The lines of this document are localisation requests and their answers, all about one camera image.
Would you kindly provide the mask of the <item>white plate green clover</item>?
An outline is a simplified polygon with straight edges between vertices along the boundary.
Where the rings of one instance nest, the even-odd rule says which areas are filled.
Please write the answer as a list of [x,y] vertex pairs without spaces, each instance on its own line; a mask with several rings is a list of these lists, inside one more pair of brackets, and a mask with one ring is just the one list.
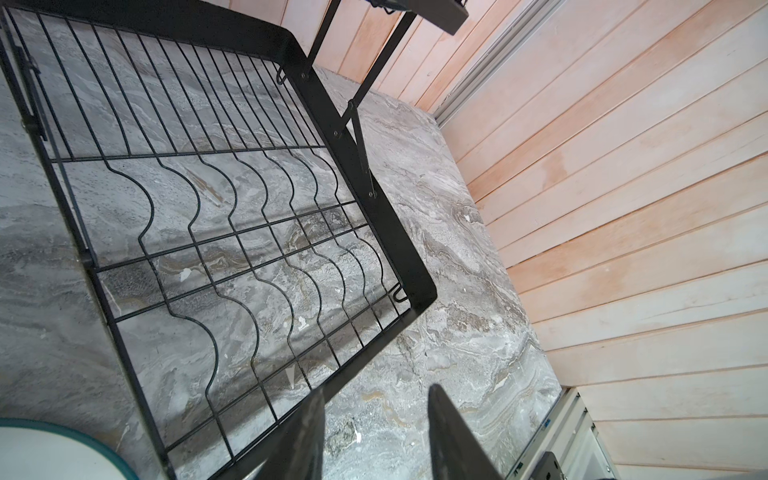
[[135,479],[134,470],[108,446],[61,425],[1,420],[3,479]]

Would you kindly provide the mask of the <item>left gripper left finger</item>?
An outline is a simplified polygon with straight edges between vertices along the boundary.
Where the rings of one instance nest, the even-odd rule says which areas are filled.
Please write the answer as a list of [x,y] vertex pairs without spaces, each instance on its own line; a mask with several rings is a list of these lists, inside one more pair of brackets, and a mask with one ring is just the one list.
[[292,416],[256,479],[321,479],[325,439],[324,391],[313,391]]

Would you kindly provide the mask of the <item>black two-tier dish rack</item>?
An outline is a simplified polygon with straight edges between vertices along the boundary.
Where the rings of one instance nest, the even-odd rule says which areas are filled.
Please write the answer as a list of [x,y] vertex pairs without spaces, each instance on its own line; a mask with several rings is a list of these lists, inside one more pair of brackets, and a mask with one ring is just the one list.
[[5,1],[1,65],[169,479],[245,479],[437,299],[286,28]]

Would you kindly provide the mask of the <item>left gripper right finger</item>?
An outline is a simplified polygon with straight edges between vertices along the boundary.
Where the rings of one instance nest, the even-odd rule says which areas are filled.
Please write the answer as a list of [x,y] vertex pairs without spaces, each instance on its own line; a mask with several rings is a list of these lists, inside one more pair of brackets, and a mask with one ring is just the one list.
[[501,478],[439,384],[429,388],[427,412],[434,479]]

